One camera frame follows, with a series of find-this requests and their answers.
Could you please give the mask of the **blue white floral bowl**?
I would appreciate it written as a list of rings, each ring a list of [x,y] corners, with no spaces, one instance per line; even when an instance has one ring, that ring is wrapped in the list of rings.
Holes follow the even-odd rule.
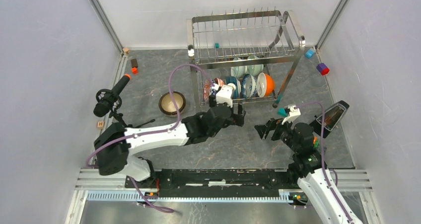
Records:
[[[241,82],[243,98],[253,98],[257,94],[257,79],[251,74],[246,74]]]

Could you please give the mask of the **stainless steel dish rack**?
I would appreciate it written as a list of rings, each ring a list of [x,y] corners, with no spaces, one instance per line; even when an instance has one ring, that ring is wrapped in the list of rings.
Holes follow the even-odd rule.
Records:
[[[269,96],[237,99],[244,103],[273,101],[276,108],[305,53],[306,39],[293,11],[261,8],[187,19],[187,45],[189,62],[204,70],[263,64],[270,73],[271,64],[291,63],[280,88]],[[247,60],[250,55],[258,59]]]

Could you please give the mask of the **black patterned bowl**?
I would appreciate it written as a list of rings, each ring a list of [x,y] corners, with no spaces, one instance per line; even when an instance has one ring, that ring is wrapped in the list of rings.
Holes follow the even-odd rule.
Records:
[[[186,105],[187,105],[187,101],[185,96],[177,91],[174,91],[172,93],[174,101],[178,107],[178,110],[180,112],[180,114],[185,110]],[[169,92],[165,93],[164,95],[161,96],[159,103],[158,103],[158,107],[160,109],[160,111],[166,115],[166,116],[177,116],[177,111],[176,111],[176,107],[173,103],[173,100],[169,94]]]

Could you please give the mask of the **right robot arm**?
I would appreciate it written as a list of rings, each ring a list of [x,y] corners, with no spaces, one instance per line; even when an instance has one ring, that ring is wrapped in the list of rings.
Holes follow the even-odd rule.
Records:
[[[293,162],[287,168],[287,183],[300,188],[325,224],[360,224],[338,190],[321,155],[314,147],[313,127],[306,123],[293,125],[285,119],[271,118],[255,125],[261,139],[272,132],[272,141],[282,141],[293,151]]]

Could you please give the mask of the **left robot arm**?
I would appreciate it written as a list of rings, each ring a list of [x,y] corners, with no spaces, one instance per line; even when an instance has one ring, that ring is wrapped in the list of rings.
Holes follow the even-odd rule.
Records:
[[[145,150],[167,146],[186,146],[205,142],[221,129],[244,125],[246,111],[238,104],[238,112],[226,103],[216,104],[207,112],[186,117],[180,123],[150,128],[125,128],[111,124],[95,141],[96,166],[99,174],[124,174],[142,187],[150,188],[156,182],[152,164],[136,157]]]

